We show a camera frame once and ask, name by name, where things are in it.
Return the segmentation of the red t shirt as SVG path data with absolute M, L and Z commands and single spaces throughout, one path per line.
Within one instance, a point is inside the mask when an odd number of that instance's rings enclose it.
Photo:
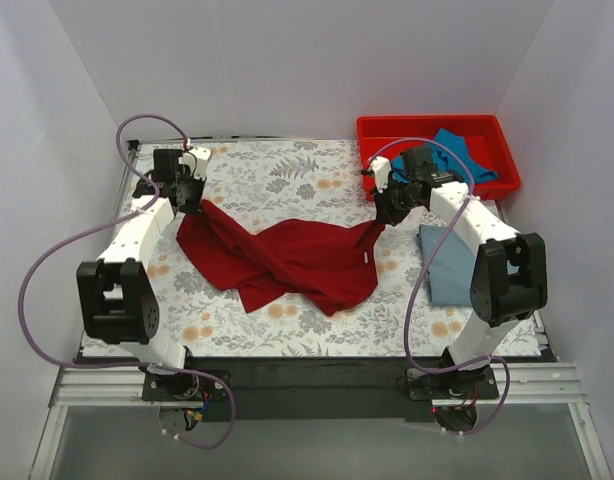
M 286 293 L 299 293 L 331 316 L 363 303 L 378 285 L 374 247 L 384 226 L 353 227 L 289 219 L 257 234 L 213 203 L 187 215 L 177 242 L 215 288 L 238 291 L 251 313 Z

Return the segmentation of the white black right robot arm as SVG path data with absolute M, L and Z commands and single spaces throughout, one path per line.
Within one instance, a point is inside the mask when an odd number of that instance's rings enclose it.
M 488 365 L 504 337 L 519 323 L 547 303 L 546 249 L 536 233 L 522 234 L 497 218 L 473 195 L 473 187 L 460 181 L 438 183 L 427 180 L 400 184 L 378 183 L 371 191 L 377 220 L 397 225 L 415 207 L 423 206 L 447 222 L 408 302 L 405 325 L 417 291 L 432 260 L 449 233 L 458 234 L 475 257 L 469 295 L 471 316 L 456 340 L 446 348 L 446 367 L 418 364 L 404 334 L 404 349 L 412 367 L 427 375 L 447 375 Z

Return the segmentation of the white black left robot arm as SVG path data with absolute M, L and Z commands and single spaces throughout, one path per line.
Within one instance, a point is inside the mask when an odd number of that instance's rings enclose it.
M 185 366 L 185 347 L 160 330 L 160 309 L 148 265 L 166 228 L 178 213 L 197 214 L 206 177 L 184 167 L 158 183 L 141 180 L 130 204 L 131 219 L 97 260 L 76 271 L 88 337 L 131 353 L 149 373 L 172 376 Z

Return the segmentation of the floral patterned table mat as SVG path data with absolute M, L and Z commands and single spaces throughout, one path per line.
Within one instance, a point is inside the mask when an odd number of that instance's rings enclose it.
M 291 218 L 351 227 L 374 216 L 352 140 L 236 141 L 211 152 L 204 198 L 250 233 Z M 374 249 L 376 290 L 332 316 L 295 293 L 246 312 L 236 291 L 215 289 L 188 261 L 171 224 L 148 267 L 160 325 L 198 356 L 437 356 L 469 317 L 414 290 L 418 229 L 437 223 L 417 209 L 387 228 Z

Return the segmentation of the red plastic bin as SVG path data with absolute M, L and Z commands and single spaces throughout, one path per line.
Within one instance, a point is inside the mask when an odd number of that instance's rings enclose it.
M 503 130 L 493 115 L 363 116 L 357 119 L 356 126 L 363 169 L 369 166 L 374 154 L 392 160 L 417 145 L 411 140 L 385 147 L 395 140 L 406 137 L 434 139 L 444 129 L 464 140 L 474 163 L 498 175 L 496 179 L 476 184 L 475 193 L 482 199 L 501 201 L 521 186 Z

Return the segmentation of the teal crumpled t shirt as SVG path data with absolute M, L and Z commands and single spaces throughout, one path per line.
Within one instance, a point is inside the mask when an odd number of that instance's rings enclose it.
M 496 171 L 487 169 L 472 159 L 470 150 L 462 136 L 456 135 L 444 128 L 437 131 L 432 144 L 423 143 L 424 146 L 428 146 L 431 149 L 431 158 L 439 171 L 453 170 L 462 177 L 465 177 L 465 170 L 461 167 L 461 164 L 445 149 L 439 147 L 439 144 L 448 147 L 461 160 L 462 164 L 471 173 L 476 185 L 499 179 Z

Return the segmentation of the folded grey-blue t shirt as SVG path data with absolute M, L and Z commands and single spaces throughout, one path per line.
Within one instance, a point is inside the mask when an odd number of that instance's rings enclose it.
M 474 254 L 452 231 L 426 274 L 430 303 L 435 307 L 470 307 L 474 265 Z

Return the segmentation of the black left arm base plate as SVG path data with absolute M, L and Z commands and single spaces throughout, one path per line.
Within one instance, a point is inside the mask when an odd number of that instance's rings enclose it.
M 227 394 L 220 383 L 189 374 L 159 375 L 141 369 L 145 374 L 141 399 L 154 402 L 225 401 Z

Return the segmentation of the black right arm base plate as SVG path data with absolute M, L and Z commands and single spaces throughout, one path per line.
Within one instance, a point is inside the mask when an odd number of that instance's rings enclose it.
M 413 400 L 494 400 L 499 390 L 490 366 L 474 371 L 456 371 L 430 375 L 410 368 L 407 389 Z

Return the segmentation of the aluminium frame rail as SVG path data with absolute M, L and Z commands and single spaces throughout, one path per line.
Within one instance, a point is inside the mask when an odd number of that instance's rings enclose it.
M 512 363 L 508 404 L 578 404 L 588 401 L 571 363 Z M 145 375 L 129 367 L 67 369 L 59 374 L 52 406 L 145 406 Z

